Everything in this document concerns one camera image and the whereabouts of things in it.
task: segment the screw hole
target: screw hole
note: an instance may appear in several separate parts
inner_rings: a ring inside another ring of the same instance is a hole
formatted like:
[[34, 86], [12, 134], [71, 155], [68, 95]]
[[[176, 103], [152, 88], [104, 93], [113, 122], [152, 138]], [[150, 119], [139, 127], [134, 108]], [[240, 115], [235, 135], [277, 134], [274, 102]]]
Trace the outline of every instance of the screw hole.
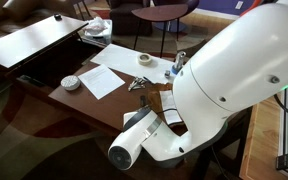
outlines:
[[280, 79], [279, 79], [278, 77], [273, 76], [273, 77], [271, 78], [271, 83], [276, 84], [276, 83], [279, 83], [279, 82], [280, 82]]
[[225, 99], [224, 97], [220, 97], [219, 100], [220, 100], [221, 102], [226, 102], [226, 99]]
[[184, 150], [183, 150], [183, 148], [179, 148], [179, 151], [181, 152], [181, 153], [184, 153]]

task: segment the roll of tape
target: roll of tape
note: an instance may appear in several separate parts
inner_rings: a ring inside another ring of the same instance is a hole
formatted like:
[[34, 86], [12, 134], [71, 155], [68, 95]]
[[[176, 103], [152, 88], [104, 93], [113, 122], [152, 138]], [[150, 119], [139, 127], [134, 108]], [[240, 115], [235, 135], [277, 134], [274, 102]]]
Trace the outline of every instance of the roll of tape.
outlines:
[[77, 76], [66, 76], [61, 81], [61, 86], [68, 91], [72, 91], [78, 88], [81, 84], [81, 81], [78, 79]]
[[137, 61], [140, 65], [147, 66], [147, 65], [151, 64], [152, 58], [147, 53], [141, 53], [137, 56]]

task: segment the small white container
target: small white container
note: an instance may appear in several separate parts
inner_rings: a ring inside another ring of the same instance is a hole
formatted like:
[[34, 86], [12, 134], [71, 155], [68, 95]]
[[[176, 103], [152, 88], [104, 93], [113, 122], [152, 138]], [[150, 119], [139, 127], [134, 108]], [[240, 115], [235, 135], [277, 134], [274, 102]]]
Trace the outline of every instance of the small white container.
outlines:
[[80, 86], [80, 84], [81, 84], [81, 81], [78, 79], [78, 77], [73, 76], [73, 75], [66, 76], [61, 81], [61, 86], [68, 91], [77, 89]]

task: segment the white paper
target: white paper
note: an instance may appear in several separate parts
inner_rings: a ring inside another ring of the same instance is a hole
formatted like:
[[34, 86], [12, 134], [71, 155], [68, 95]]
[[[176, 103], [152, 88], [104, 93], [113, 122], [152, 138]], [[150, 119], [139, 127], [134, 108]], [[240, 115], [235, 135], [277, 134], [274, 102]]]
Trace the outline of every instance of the white paper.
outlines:
[[[173, 99], [173, 93], [171, 90], [160, 91], [160, 96], [161, 96], [163, 110], [170, 109], [170, 108], [176, 109], [174, 99]], [[168, 125], [182, 122], [182, 119], [180, 118], [177, 111], [175, 110], [169, 110], [169, 111], [164, 112], [164, 116], [166, 119], [166, 123]]]
[[78, 76], [97, 99], [114, 91], [125, 82], [104, 64]]
[[166, 70], [171, 70], [174, 62], [151, 56], [152, 63], [143, 66], [137, 61], [139, 54], [141, 53], [138, 51], [117, 46], [115, 44], [109, 44], [94, 58], [92, 58], [91, 61], [97, 64], [105, 64], [111, 69], [115, 69], [131, 76], [137, 76], [140, 78], [145, 76], [153, 83], [173, 83], [175, 75], [171, 73], [170, 78], [165, 78], [164, 74]]

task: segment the dark wood table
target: dark wood table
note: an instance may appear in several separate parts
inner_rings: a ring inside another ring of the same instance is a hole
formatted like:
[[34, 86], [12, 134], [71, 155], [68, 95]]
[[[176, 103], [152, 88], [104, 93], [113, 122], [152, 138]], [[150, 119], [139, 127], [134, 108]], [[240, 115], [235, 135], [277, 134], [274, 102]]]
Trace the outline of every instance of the dark wood table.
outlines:
[[[79, 69], [74, 75], [81, 75], [97, 66], [98, 64], [90, 62]], [[83, 83], [74, 91], [66, 91], [63, 87], [59, 86], [49, 97], [62, 103], [69, 109], [73, 109], [89, 125], [108, 135], [117, 136], [123, 129], [123, 115], [127, 112], [138, 110], [141, 107], [140, 96], [147, 95], [148, 88], [129, 92], [128, 86], [134, 80], [134, 77], [115, 70], [113, 72], [123, 79], [125, 84], [99, 100], [96, 99]]]
[[32, 59], [76, 34], [87, 22], [53, 16], [0, 38], [0, 65], [10, 68]]
[[162, 46], [160, 52], [160, 57], [162, 57], [167, 22], [174, 19], [177, 19], [177, 21], [179, 21], [179, 18], [182, 17], [187, 12], [187, 8], [188, 8], [187, 4], [176, 4], [176, 5], [154, 6], [133, 10], [132, 13], [138, 18], [140, 18], [133, 49], [135, 50], [136, 48], [139, 28], [142, 20], [151, 22], [164, 22]]

